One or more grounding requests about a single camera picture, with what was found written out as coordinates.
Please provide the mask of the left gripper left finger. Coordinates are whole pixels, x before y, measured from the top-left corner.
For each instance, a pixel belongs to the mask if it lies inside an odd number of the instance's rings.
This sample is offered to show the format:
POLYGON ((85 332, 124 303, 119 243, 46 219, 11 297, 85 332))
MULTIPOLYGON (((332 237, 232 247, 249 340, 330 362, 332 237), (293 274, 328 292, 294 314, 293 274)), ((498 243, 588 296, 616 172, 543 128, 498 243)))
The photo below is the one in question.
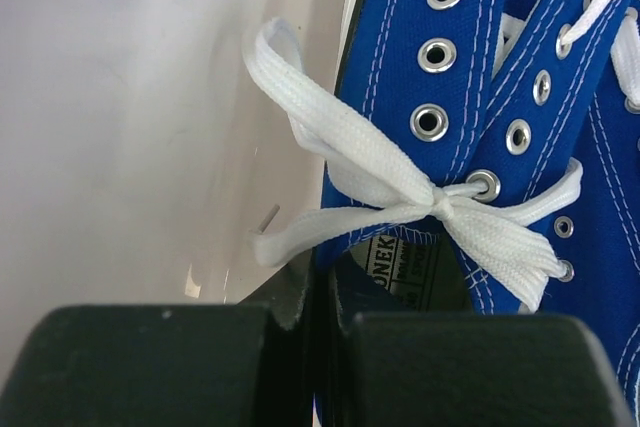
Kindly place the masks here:
POLYGON ((1 393, 5 426, 309 426, 313 256, 237 304, 60 307, 1 393))

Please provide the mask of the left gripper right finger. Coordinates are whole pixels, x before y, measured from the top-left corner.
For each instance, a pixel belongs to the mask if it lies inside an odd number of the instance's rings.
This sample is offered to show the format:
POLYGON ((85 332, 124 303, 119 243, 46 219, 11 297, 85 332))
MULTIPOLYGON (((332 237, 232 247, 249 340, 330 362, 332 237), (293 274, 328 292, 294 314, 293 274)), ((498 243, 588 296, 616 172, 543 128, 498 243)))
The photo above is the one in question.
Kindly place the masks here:
POLYGON ((563 316, 406 310, 334 273, 338 426, 630 426, 599 340, 563 316))

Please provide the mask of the blue sneaker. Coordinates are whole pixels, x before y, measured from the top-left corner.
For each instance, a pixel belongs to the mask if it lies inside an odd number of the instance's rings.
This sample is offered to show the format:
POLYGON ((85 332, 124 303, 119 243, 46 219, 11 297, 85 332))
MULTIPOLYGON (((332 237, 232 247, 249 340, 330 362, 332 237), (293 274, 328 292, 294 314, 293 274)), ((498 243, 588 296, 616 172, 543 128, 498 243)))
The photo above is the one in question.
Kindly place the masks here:
POLYGON ((345 0, 333 91, 265 23, 245 65, 325 172, 257 261, 313 251, 392 308, 576 317, 637 412, 638 21, 639 0, 345 0))

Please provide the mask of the beige drawer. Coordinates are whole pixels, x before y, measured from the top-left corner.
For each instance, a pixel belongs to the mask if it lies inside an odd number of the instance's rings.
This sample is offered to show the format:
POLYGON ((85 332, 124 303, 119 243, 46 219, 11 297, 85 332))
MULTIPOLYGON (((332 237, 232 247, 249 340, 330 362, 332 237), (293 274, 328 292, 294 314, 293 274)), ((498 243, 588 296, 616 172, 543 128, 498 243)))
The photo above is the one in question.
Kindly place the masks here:
POLYGON ((242 47, 288 20, 331 88, 344 0, 1 0, 1 369, 51 310, 235 303, 322 163, 242 47))

